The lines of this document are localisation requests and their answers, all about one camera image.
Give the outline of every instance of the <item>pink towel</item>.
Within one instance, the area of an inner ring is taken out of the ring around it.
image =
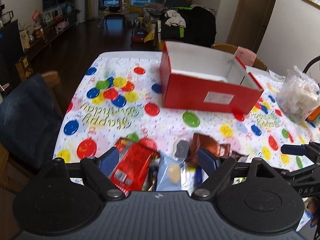
[[[241,60],[243,64],[249,67],[253,66],[253,63],[257,57],[257,54],[255,54],[253,51],[242,47],[238,47],[235,55]]]

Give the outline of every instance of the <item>tablecloth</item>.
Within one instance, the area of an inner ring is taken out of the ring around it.
[[[320,137],[319,127],[295,124],[280,111],[276,95],[282,83],[255,75],[265,90],[245,116],[166,109],[161,107],[159,65],[159,60],[98,57],[68,107],[53,157],[67,163],[99,157],[119,137],[172,156],[180,140],[191,140],[198,132],[230,143],[232,150],[248,155],[248,162],[261,157],[273,167],[290,171],[312,164],[304,156],[280,152],[283,144],[319,142]],[[307,221],[305,213],[300,225]]]

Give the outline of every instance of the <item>screw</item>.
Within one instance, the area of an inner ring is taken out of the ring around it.
[[[198,197],[207,197],[210,195],[210,191],[205,188],[196,189],[194,192]]]
[[[107,196],[111,198],[119,198],[122,196],[122,191],[119,189],[111,189],[107,191]]]

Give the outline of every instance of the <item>open cardboard box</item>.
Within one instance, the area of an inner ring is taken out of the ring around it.
[[[162,52],[163,107],[248,114],[263,93],[233,54],[166,41]]]

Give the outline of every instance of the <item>yellow giraffe toy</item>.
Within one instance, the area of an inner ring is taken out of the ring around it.
[[[139,6],[134,6],[130,3],[130,0],[124,0],[124,3],[128,5],[129,12],[139,13],[139,16],[143,16],[143,8]]]

